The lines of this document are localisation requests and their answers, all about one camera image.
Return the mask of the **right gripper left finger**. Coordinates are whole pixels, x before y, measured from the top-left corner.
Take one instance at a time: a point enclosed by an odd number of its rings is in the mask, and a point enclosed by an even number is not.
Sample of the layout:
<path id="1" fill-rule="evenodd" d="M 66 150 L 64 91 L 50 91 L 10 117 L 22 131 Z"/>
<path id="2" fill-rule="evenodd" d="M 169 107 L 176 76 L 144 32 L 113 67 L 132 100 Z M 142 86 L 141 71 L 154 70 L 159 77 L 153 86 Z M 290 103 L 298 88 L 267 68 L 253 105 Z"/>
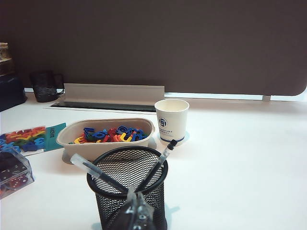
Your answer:
<path id="1" fill-rule="evenodd" d="M 134 188 L 130 187 L 127 193 L 127 200 L 120 211 L 120 230 L 132 230 L 137 212 L 137 195 Z"/>

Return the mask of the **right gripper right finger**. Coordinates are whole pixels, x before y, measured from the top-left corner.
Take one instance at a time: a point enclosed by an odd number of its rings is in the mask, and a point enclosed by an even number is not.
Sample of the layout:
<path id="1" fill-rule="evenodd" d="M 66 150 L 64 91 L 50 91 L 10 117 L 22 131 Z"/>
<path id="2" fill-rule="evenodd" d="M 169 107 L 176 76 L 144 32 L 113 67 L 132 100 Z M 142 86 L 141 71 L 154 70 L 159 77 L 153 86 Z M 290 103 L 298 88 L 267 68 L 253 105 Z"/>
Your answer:
<path id="1" fill-rule="evenodd" d="M 153 222 L 154 208 L 144 199 L 142 192 L 137 193 L 137 209 L 135 217 L 136 230 L 155 230 Z"/>

